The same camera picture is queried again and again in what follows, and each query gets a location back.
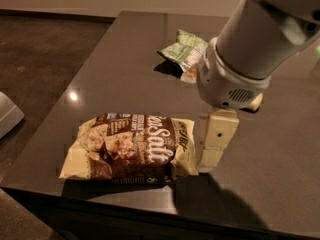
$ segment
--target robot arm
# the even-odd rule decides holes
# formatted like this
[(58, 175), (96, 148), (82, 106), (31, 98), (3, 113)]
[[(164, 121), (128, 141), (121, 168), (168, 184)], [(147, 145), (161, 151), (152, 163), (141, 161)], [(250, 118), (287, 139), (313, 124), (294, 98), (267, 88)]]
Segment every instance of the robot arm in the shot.
[(284, 60), (320, 36), (320, 0), (243, 0), (199, 65), (214, 106), (247, 107)]

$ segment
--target brown floor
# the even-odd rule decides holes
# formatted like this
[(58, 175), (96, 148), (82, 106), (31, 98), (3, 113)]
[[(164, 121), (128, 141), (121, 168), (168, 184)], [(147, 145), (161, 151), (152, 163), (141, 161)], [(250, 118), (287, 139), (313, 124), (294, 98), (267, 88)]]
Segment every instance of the brown floor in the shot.
[[(0, 139), (0, 181), (109, 26), (0, 16), (0, 91), (25, 114)], [(0, 218), (0, 239), (64, 239), (2, 190)]]

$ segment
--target brown snack bag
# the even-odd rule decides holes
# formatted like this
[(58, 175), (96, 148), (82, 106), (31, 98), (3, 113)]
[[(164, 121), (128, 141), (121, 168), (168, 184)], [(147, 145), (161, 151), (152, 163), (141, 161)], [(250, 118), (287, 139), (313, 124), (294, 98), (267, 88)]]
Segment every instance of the brown snack bag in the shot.
[(193, 121), (108, 113), (80, 126), (60, 179), (164, 183), (197, 175)]

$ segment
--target gray table surface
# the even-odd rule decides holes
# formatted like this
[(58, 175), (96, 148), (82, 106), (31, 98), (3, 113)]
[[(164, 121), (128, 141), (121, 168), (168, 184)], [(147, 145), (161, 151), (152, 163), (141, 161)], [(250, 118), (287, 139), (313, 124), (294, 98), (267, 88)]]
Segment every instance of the gray table surface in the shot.
[[(196, 85), (153, 70), (163, 62), (156, 51), (175, 42), (177, 28), (208, 41), (226, 21), (221, 17), (122, 12), (0, 186), (209, 223), (320, 237), (317, 43), (273, 74), (258, 113), (238, 112), (240, 127), (208, 176), (187, 177), (164, 187), (58, 180), (79, 125), (106, 112), (192, 119), (199, 149), (200, 117), (212, 108), (200, 99)], [(78, 93), (78, 102), (69, 100), (71, 91)]]

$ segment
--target table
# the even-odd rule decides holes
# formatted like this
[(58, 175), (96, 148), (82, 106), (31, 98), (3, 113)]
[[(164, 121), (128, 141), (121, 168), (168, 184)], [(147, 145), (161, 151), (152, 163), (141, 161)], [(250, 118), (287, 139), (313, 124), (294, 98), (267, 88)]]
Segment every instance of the table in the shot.
[(121, 12), (0, 187), (73, 239), (320, 237), (318, 43), (273, 74), (258, 113), (238, 111), (240, 127), (210, 174), (166, 186), (58, 180), (79, 125), (106, 112), (194, 120), (199, 154), (201, 117), (212, 107), (196, 85), (154, 71), (163, 62), (156, 51), (175, 42), (178, 28), (210, 40), (226, 21)]

